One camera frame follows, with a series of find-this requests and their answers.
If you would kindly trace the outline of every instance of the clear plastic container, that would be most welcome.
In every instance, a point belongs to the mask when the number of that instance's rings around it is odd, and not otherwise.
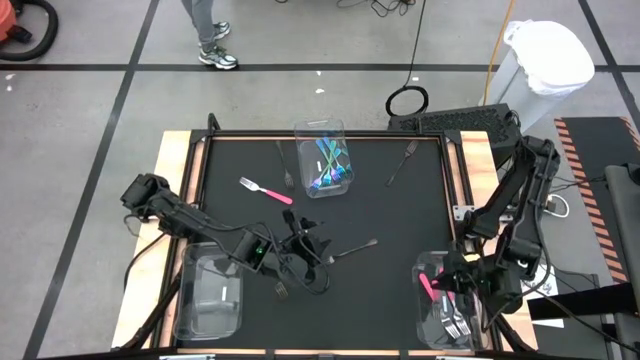
[[[307,195],[321,198],[346,193],[354,173],[342,121],[299,122],[294,132]]]
[[[240,327],[242,268],[215,243],[189,245],[182,263],[178,314],[173,333],[180,340],[215,340]]]
[[[412,269],[418,299],[418,338],[432,349],[482,350],[489,338],[481,332],[481,305],[473,295],[444,292],[431,288],[440,269],[444,251],[424,252]]]

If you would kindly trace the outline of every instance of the plastic bin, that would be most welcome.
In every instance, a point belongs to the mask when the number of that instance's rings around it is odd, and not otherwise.
[[[507,103],[523,133],[595,74],[584,45],[553,21],[510,22],[504,42],[511,49],[491,81],[487,105]]]
[[[444,251],[421,253],[413,266],[412,279],[418,300],[418,338],[432,349],[486,349],[489,338],[481,333],[482,307],[478,297],[433,288],[427,290],[425,286],[425,282],[431,284],[440,273],[446,254]],[[445,327],[453,327],[459,336],[454,337]]]
[[[346,193],[354,173],[342,121],[299,122],[294,133],[307,195],[321,198]]]
[[[173,333],[180,340],[215,340],[241,323],[242,268],[215,243],[189,245],[182,263],[178,314]]]

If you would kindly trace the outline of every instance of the sneaker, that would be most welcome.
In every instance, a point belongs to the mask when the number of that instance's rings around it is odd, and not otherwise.
[[[209,52],[200,49],[198,59],[205,65],[215,65],[215,67],[222,70],[231,70],[238,65],[238,59],[227,54],[227,50],[220,45],[217,45]]]
[[[216,36],[213,37],[216,40],[222,39],[231,32],[231,25],[226,21],[213,24],[213,28],[216,29]]]

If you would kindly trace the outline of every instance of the white cable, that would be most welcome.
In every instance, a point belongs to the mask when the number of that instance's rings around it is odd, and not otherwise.
[[[561,218],[564,219],[566,217],[569,216],[569,203],[567,203],[567,200],[565,200],[562,196],[557,195],[557,194],[551,194],[549,195],[549,197],[547,198],[550,201],[553,201],[553,198],[558,198],[560,199],[560,201],[562,201],[562,203],[564,204],[564,207],[567,209],[567,212],[565,212],[564,214],[558,214],[558,213],[554,213],[553,211],[549,211],[547,209],[544,209],[544,212],[546,212],[547,214],[551,215],[551,216],[555,216],[557,218]]]

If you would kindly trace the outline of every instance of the orange vacuum cleaner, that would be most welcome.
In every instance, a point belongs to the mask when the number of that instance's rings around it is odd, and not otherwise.
[[[17,18],[22,14],[24,5],[39,6],[47,12],[49,24],[40,43],[31,49],[22,52],[5,52],[3,45],[9,41],[18,41],[23,44],[31,42],[32,34],[17,23]],[[58,34],[58,14],[46,0],[0,0],[0,60],[28,61],[44,55],[53,45]]]

